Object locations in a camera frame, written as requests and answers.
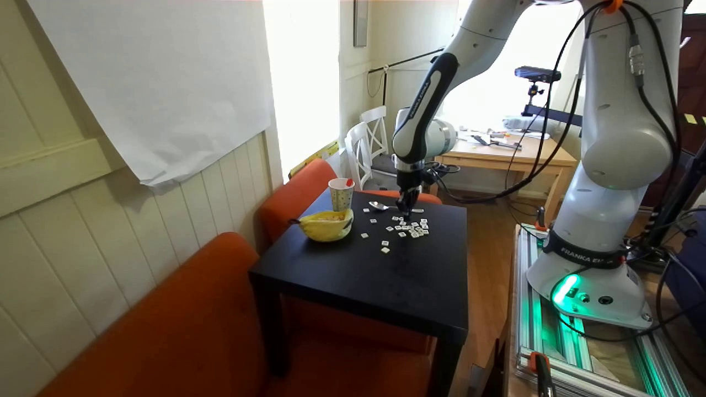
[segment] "cable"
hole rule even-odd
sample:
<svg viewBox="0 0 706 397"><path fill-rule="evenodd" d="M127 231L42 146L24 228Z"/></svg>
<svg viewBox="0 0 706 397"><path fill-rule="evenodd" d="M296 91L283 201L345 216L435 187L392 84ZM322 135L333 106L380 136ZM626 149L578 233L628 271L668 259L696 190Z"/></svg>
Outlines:
<svg viewBox="0 0 706 397"><path fill-rule="evenodd" d="M667 262L667 267L665 267L665 271L663 271L663 276L659 276L658 297L655 297L655 310L658 310L659 329L663 329L663 333L665 333L665 339L667 339L667 342L674 346L674 350L679 355L682 364L706 386L706 376L692 365L692 362L687 360L684 350L677 349L671 330L668 330L667 327L663 327L663 323L667 323L667 321L663 320L663 317L665 317L665 313L663 313L663 288L665 288L665 285L667 285L667 273L668 273L671 265L677 265L677 267L697 285L697 288L700 288L702 295L703 295L697 305L688 306L688 310L692 310L696 306L702 306L702 305L706 302L706 291L703 291L702 282L697 279L697 276L696 276L677 255L668 254L668 257L671 257L671 259Z"/></svg>
<svg viewBox="0 0 706 397"><path fill-rule="evenodd" d="M671 132L671 128L667 126L667 121L659 117L659 112L653 107L653 104L647 98L647 93L645 93L645 71L642 71L642 49L639 49L639 34L637 34L637 28L635 28L635 22L631 17L631 13L620 6L620 13L624 16L626 23L628 23L628 31L631 31L631 49L628 49L628 61L631 61L631 72L635 75L635 88L637 88L637 95L639 95L639 101L645 104L645 107L648 109L648 115L658 121L665 138L668 140L668 149L671 149L671 168L668 168L668 183L674 181L675 172L677 172L677 164L679 164L679 147L677 147L677 140Z"/></svg>
<svg viewBox="0 0 706 397"><path fill-rule="evenodd" d="M514 149L513 149L513 157L510 157L507 168L505 168L505 190L507 190L507 185L510 185L510 183L507 183L507 176L510 176L514 157L517 157L517 152L521 149L521 146L524 146L524 140L526 140L532 123L537 121L537 117L539 117L539 112L534 112L534 117L529 118L529 123L521 129L521 138L517 140L517 146L514 146ZM542 237L542 235L537 233L534 228L527 228L526 222L517 216L517 213L524 213L524 216L532 216L532 217L537 221L537 217L539 217L539 211L540 211L542 206L534 206L532 211L521 211L518 206L514 206L517 203L514 203L510 196L505 196L505 204L507 204L510 217L513 217L526 233L529 233L529 235L534 235L534 237Z"/></svg>
<svg viewBox="0 0 706 397"><path fill-rule="evenodd" d="M626 337L604 337L604 335L591 335L588 330L575 329L573 323L569 323L567 320L562 320L558 316L560 323L564 323L567 329L572 329L575 335L588 337L588 339L599 339L599 342L610 342L610 344L623 344L626 342Z"/></svg>
<svg viewBox="0 0 706 397"><path fill-rule="evenodd" d="M674 164L671 164L671 173L667 179L667 187L663 190L659 193L659 203L655 204L655 217L658 222L663 221L663 204L665 204L665 199L667 193L671 192L668 185L674 183L675 179L675 170L679 164L679 147L682 147L682 128L679 128L679 107L677 107L677 95L675 95L675 86L674 86L674 78L671 78L671 71L668 71L668 61L667 61L667 53L665 53L665 41L663 41L663 34L659 34L659 28L658 28L658 22L655 17L639 3L635 1L626 1L626 6L634 6L642 13L642 17L647 20L647 23L652 26L652 32L655 38L655 44L658 44L658 50L659 50L659 61L663 61L663 72L665 72L665 81L667 81L667 88L668 88L668 98L671 98L671 109L674 109L674 126L675 126L675 136L674 136Z"/></svg>

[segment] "yellow bowl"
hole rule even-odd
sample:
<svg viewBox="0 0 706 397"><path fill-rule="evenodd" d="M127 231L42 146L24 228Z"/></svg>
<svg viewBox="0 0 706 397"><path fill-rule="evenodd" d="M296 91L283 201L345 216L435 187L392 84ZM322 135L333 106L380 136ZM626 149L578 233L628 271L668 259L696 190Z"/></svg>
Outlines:
<svg viewBox="0 0 706 397"><path fill-rule="evenodd" d="M307 233L307 237L317 242L343 239L352 233L353 226L353 210L347 211L315 211L309 216L300 216L297 225Z"/></svg>

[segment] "wooden wall paneling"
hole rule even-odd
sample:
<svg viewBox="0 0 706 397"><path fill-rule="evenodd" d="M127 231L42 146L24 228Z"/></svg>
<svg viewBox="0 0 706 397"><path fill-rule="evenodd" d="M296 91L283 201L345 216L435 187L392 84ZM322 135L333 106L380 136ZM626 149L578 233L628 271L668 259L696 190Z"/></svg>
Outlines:
<svg viewBox="0 0 706 397"><path fill-rule="evenodd" d="M18 97L46 146L81 138L81 129L19 6L15 0L0 0L0 54Z"/></svg>
<svg viewBox="0 0 706 397"><path fill-rule="evenodd" d="M31 118L18 98L15 86L7 76L0 61L0 159L15 157L18 152L31 152L45 146L42 136L31 126Z"/></svg>
<svg viewBox="0 0 706 397"><path fill-rule="evenodd" d="M236 228L230 206L227 206L227 192L225 192L225 181L220 173L220 160L210 164L204 172L204 185L205 185L205 196L217 222L217 233L224 233L227 228Z"/></svg>
<svg viewBox="0 0 706 397"><path fill-rule="evenodd" d="M264 138L250 138L248 140L248 157L250 157L250 170L254 176L254 187L256 187L256 204L267 196L270 187L270 168L267 168L267 152Z"/></svg>
<svg viewBox="0 0 706 397"><path fill-rule="evenodd" d="M114 172L107 181L118 192L118 201L146 254L155 282L164 279L176 267L176 246L161 217L156 199L149 187L140 185L131 170Z"/></svg>
<svg viewBox="0 0 706 397"><path fill-rule="evenodd" d="M107 153L100 138L54 146L15 160L0 160L0 216L107 176L118 168L122 168L122 160Z"/></svg>
<svg viewBox="0 0 706 397"><path fill-rule="evenodd" d="M187 213L194 222L199 246L204 246L217 235L217 222L215 222L211 204L205 193L204 176L194 173L193 179L181 183L181 192L183 192Z"/></svg>
<svg viewBox="0 0 706 397"><path fill-rule="evenodd" d="M155 276L123 206L104 179L76 190L74 199L132 306L155 287Z"/></svg>
<svg viewBox="0 0 706 397"><path fill-rule="evenodd" d="M0 395L36 395L54 374L54 365L0 306Z"/></svg>
<svg viewBox="0 0 706 397"><path fill-rule="evenodd" d="M225 196L227 196L227 210L230 210L230 217L235 222L236 228L243 228L243 217L246 217L246 201L243 201L243 185L239 179L239 163L236 163L236 152L224 157L219 160L220 173L224 173L224 187L225 187Z"/></svg>
<svg viewBox="0 0 706 397"><path fill-rule="evenodd" d="M199 249L194 222L183 201L183 192L176 185L165 192L155 192L155 196L156 196L158 216L167 226L170 239L176 250L176 259L181 262Z"/></svg>
<svg viewBox="0 0 706 397"><path fill-rule="evenodd" d="M248 153L248 144L236 147L236 170L239 170L239 181L240 181L240 201L246 206L256 206L256 185L254 185L254 176L252 176L252 168L250 168L250 153ZM256 231L254 231L254 213L246 211L243 213L243 235L248 237L248 242L252 246L256 244Z"/></svg>
<svg viewBox="0 0 706 397"><path fill-rule="evenodd" d="M22 211L22 221L92 330L108 329L128 302L71 193Z"/></svg>
<svg viewBox="0 0 706 397"><path fill-rule="evenodd" d="M28 337L54 367L61 367L96 337L88 317L67 291L60 271L50 267L46 250L37 246L19 216L0 221L0 250L0 306L22 329L15 337L0 337L3 350L24 350L18 342ZM18 364L13 355L0 355L0 376L15 372ZM22 371L42 372L45 364Z"/></svg>

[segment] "white paper sheet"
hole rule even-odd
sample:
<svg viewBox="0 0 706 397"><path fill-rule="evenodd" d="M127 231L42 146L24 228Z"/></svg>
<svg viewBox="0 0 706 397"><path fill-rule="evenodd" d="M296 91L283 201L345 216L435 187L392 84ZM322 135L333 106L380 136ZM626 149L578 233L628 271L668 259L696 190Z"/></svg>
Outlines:
<svg viewBox="0 0 706 397"><path fill-rule="evenodd" d="M28 0L144 185L200 172L273 126L261 0Z"/></svg>

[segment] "white wall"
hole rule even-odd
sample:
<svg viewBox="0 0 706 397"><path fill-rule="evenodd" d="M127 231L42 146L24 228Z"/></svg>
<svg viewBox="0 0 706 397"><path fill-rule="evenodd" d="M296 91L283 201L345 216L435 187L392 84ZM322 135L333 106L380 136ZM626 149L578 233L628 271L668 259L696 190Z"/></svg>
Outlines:
<svg viewBox="0 0 706 397"><path fill-rule="evenodd" d="M267 176L259 135L167 192L122 168L3 216L0 395L33 395L219 231L256 246Z"/></svg>
<svg viewBox="0 0 706 397"><path fill-rule="evenodd" d="M443 49L460 26L460 0L374 0L370 9L374 66L387 66ZM389 71L389 132L392 132L396 112L412 104L429 69L431 58L423 58ZM380 104L381 72L370 75L368 91Z"/></svg>
<svg viewBox="0 0 706 397"><path fill-rule="evenodd" d="M377 106L380 101L374 97L368 88L368 71L370 71L370 49L374 49L374 28L368 17L368 44L357 49L353 46L353 1L341 1L341 129L348 129L357 123L361 109Z"/></svg>

